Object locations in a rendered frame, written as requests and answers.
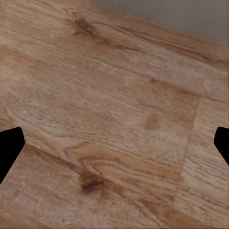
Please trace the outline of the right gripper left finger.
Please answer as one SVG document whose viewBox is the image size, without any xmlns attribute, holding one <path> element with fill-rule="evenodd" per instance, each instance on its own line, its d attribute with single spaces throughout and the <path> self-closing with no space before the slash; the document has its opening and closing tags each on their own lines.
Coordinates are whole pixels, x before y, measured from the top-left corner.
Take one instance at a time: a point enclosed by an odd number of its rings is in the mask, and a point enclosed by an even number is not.
<svg viewBox="0 0 229 229">
<path fill-rule="evenodd" d="M 22 128 L 0 132 L 0 184 L 25 145 Z"/>
</svg>

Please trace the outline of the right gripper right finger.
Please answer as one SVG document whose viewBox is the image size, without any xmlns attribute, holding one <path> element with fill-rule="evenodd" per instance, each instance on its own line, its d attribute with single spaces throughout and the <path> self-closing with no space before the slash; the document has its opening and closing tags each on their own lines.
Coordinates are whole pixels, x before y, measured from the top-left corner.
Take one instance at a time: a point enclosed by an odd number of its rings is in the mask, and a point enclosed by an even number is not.
<svg viewBox="0 0 229 229">
<path fill-rule="evenodd" d="M 215 138 L 214 138 L 214 144 L 229 165 L 229 129 L 228 128 L 224 128 L 224 127 L 217 128 Z"/>
</svg>

